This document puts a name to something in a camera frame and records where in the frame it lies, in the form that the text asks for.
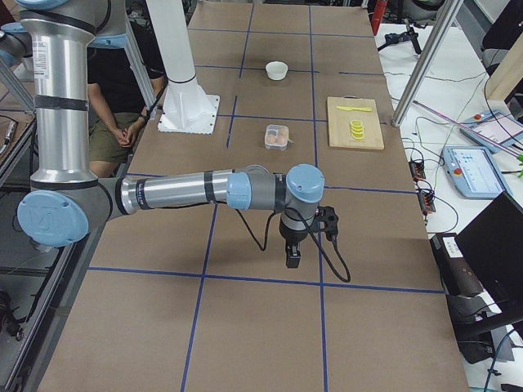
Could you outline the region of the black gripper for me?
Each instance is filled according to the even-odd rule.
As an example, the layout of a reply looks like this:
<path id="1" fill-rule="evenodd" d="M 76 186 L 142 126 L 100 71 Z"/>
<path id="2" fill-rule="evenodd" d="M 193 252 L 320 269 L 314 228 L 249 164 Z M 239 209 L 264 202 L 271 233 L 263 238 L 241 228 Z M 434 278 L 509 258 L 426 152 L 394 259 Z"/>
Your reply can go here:
<path id="1" fill-rule="evenodd" d="M 282 212 L 279 232 L 285 240 L 286 262 L 288 269 L 297 269 L 301 262 L 300 242 L 308 235 L 307 227 L 311 218 L 301 219 L 296 212 Z"/>

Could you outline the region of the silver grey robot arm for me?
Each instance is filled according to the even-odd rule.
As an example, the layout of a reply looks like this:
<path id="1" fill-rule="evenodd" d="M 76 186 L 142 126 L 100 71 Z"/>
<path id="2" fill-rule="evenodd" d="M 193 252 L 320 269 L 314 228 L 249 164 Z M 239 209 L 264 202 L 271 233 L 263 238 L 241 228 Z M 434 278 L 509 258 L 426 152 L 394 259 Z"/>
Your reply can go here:
<path id="1" fill-rule="evenodd" d="M 24 58 L 31 58 L 32 38 L 20 22 L 1 27 L 1 58 L 8 67 L 18 65 Z"/>
<path id="2" fill-rule="evenodd" d="M 117 177 L 149 121 L 136 71 L 167 97 L 165 131 L 187 131 L 217 113 L 197 83 L 186 20 L 175 1 L 150 2 L 154 30 L 131 24 L 121 1 L 23 1 L 39 134 L 39 166 L 17 208 L 22 230 L 48 246 L 76 243 L 139 210 L 224 203 L 279 215 L 286 265 L 320 230 L 324 176 L 308 164 L 286 174 L 251 166 L 159 179 Z"/>

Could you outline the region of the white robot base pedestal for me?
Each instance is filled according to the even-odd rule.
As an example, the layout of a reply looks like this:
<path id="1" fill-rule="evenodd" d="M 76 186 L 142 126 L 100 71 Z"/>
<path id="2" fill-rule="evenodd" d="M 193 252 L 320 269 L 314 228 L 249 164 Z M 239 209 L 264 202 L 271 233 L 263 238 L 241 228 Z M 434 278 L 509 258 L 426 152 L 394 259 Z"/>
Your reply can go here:
<path id="1" fill-rule="evenodd" d="M 146 4 L 168 80 L 159 130 L 210 135 L 220 97 L 206 94 L 199 85 L 182 2 L 153 0 Z"/>

